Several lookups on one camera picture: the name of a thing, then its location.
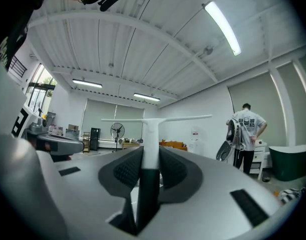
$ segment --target black pants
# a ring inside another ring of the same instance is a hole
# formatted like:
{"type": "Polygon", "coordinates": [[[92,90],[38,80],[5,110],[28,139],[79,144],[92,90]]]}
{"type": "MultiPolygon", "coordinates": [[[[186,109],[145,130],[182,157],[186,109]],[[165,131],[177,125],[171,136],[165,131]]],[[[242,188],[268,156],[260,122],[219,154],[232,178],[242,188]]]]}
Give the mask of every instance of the black pants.
{"type": "Polygon", "coordinates": [[[249,171],[251,170],[253,157],[254,151],[240,151],[238,149],[235,149],[233,166],[239,169],[244,158],[243,172],[248,175],[249,171]]]}

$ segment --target person's hair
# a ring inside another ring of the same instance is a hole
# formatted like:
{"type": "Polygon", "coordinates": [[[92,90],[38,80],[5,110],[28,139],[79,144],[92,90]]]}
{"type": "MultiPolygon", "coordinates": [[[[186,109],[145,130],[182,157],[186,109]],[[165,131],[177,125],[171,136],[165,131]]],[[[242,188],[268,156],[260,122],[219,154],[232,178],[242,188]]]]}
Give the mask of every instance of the person's hair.
{"type": "Polygon", "coordinates": [[[248,104],[248,103],[245,103],[245,104],[243,105],[243,109],[244,109],[244,108],[248,108],[249,110],[251,110],[251,105],[248,104]]]}

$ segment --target white corrugated ceiling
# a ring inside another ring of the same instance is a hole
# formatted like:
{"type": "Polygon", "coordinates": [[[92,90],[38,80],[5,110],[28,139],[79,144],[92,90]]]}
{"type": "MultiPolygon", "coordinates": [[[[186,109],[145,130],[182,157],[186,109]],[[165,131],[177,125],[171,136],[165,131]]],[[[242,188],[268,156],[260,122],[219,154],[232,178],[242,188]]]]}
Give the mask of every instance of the white corrugated ceiling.
{"type": "Polygon", "coordinates": [[[45,0],[31,18],[35,34],[29,39],[55,78],[62,76],[76,92],[129,100],[136,92],[164,104],[305,45],[294,15],[285,0],[120,0],[108,12],[97,4],[45,0]],[[216,2],[232,26],[240,55],[233,55],[202,9],[208,1],[216,2]]]}

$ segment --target graphic print on shirt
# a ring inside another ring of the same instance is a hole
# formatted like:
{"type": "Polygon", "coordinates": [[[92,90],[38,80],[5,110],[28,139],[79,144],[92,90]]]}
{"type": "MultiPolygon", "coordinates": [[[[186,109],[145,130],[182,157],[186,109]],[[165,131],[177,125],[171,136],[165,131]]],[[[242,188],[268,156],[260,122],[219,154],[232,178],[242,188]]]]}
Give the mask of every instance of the graphic print on shirt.
{"type": "Polygon", "coordinates": [[[244,118],[239,118],[238,122],[241,126],[245,126],[247,130],[251,130],[251,128],[255,127],[255,119],[250,118],[248,116],[244,116],[244,118]]]}

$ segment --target green bathtub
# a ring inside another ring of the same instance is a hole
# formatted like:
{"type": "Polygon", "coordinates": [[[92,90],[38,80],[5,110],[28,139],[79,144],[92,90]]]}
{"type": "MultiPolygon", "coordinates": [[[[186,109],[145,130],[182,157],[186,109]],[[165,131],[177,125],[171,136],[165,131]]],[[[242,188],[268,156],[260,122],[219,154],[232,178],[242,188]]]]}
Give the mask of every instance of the green bathtub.
{"type": "Polygon", "coordinates": [[[306,175],[306,145],[270,146],[269,152],[275,177],[281,181],[292,181],[306,175]]]}

